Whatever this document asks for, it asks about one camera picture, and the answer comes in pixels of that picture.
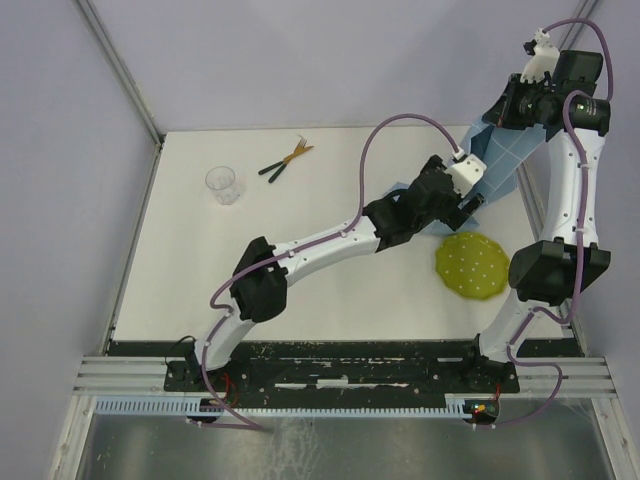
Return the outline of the blue checkered cloth napkin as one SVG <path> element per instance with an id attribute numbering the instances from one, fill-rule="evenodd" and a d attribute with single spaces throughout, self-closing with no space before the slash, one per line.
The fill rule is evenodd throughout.
<path id="1" fill-rule="evenodd" d="M 485 202 L 481 208 L 510 194 L 517 186 L 516 170 L 544 142 L 546 132 L 541 125 L 524 130 L 497 128 L 478 117 L 469 127 L 461 146 L 476 155 L 487 169 L 472 190 Z"/>

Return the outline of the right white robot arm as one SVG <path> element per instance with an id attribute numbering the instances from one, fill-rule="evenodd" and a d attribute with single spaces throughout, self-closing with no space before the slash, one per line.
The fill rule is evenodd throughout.
<path id="1" fill-rule="evenodd" d="M 458 368 L 460 382 L 472 391 L 494 381 L 491 362 L 515 363 L 540 315 L 570 323 L 584 289 L 611 262 L 610 252 L 599 246 L 594 219 L 597 170 L 611 118 L 611 99 L 594 93 L 600 75 L 613 74 L 610 54 L 563 50 L 530 56 L 483 114 L 483 134 L 502 143 L 509 131 L 544 133 L 551 160 L 547 213 L 538 241 L 511 260 L 511 291 L 494 321 L 477 335 L 478 356 Z"/>

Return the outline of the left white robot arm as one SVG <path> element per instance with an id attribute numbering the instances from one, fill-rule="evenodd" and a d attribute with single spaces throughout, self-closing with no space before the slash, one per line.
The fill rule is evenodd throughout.
<path id="1" fill-rule="evenodd" d="M 435 221 L 457 230 L 484 202 L 473 189 L 485 170 L 472 154 L 461 154 L 450 165 L 434 155 L 407 188 L 361 206 L 351 222 L 280 244 L 252 240 L 210 300 L 222 315 L 186 354 L 187 379 L 201 390 L 215 387 L 238 344 L 255 325 L 279 316 L 288 288 L 306 276 L 402 245 Z"/>

